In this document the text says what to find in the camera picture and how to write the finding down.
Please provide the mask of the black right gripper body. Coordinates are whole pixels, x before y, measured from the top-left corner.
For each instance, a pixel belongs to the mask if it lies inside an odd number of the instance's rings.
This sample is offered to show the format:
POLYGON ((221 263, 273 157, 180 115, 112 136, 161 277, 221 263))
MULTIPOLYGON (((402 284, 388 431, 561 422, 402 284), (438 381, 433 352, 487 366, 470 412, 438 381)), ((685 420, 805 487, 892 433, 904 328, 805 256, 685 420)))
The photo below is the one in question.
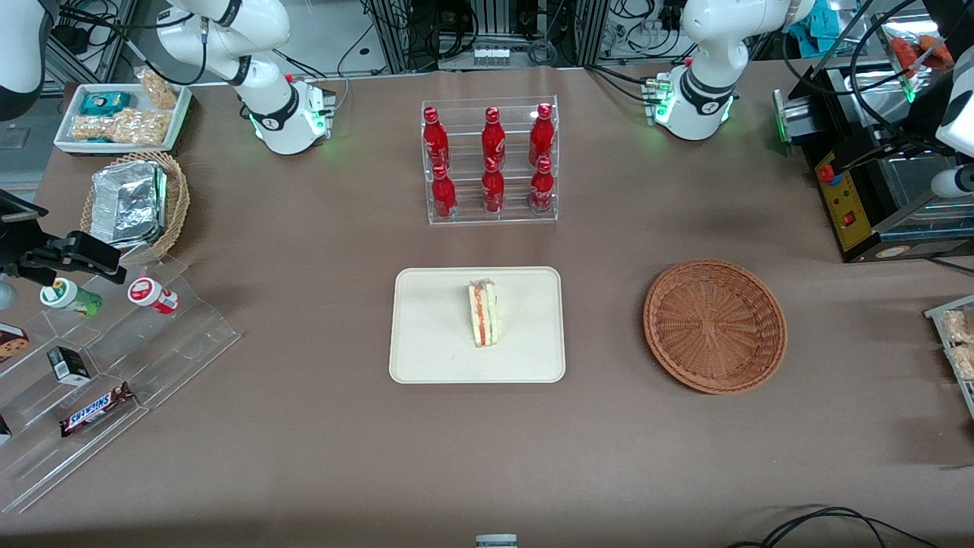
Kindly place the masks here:
POLYGON ((39 219, 49 214, 39 207, 1 191, 2 272, 38 285, 52 285, 59 272, 68 272, 58 239, 43 231, 39 219))

